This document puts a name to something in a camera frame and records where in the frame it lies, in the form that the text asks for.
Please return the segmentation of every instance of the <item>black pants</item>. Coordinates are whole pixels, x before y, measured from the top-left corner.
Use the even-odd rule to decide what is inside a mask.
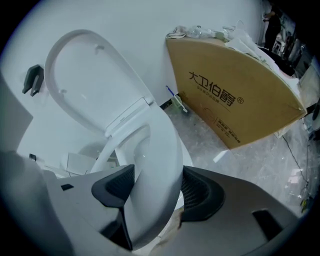
[[[270,52],[272,51],[272,48],[274,47],[277,35],[280,33],[281,28],[280,27],[270,27],[268,26],[266,32],[265,32],[265,44],[264,48],[267,48]]]

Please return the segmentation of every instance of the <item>black bracket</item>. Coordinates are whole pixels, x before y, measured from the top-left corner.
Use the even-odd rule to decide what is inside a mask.
[[[41,88],[44,81],[44,69],[39,65],[34,65],[29,68],[26,73],[22,93],[26,94],[30,89],[30,95],[33,97]]]

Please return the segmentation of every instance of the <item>floor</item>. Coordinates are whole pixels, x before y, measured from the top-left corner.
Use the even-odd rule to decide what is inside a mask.
[[[167,106],[164,111],[173,122],[195,167],[255,183],[298,217],[302,216],[302,200],[309,195],[316,195],[320,174],[320,145],[309,141],[303,120],[292,124],[284,138],[272,134],[228,150],[214,131],[189,108],[188,114],[174,105]],[[168,230],[180,223],[175,213],[152,242],[134,251],[136,255],[147,256],[151,251],[153,254],[164,243]]]

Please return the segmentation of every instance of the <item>power cord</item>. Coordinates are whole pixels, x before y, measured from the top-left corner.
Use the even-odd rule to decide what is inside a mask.
[[[308,196],[310,196],[309,189],[308,189],[308,185],[309,185],[309,181],[308,181],[308,152],[309,152],[309,146],[310,146],[310,145],[308,144],[308,145],[306,146],[306,167],[305,167],[305,175],[306,175],[306,178],[305,178],[305,176],[304,176],[304,174],[303,174],[303,172],[302,172],[302,169],[301,169],[300,165],[298,164],[297,159],[295,158],[294,154],[292,153],[292,150],[291,150],[291,148],[290,148],[290,146],[289,146],[288,141],[286,140],[286,138],[285,138],[283,135],[282,135],[282,137],[283,137],[284,141],[286,142],[286,145],[288,146],[288,148],[289,148],[289,150],[290,150],[290,152],[291,152],[291,155],[292,155],[292,157],[293,157],[296,165],[299,167],[299,170],[300,170],[300,173],[301,173],[301,176],[302,176],[303,180],[305,181],[305,186],[301,189],[300,195],[302,194],[302,192],[303,192],[304,190],[306,190],[307,193],[308,193]]]

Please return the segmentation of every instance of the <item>blue handle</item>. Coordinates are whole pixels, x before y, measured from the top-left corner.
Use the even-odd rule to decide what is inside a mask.
[[[170,88],[169,88],[167,85],[166,85],[165,87],[169,90],[169,92],[172,94],[172,96],[175,96],[175,94],[173,93],[173,91],[170,90]]]

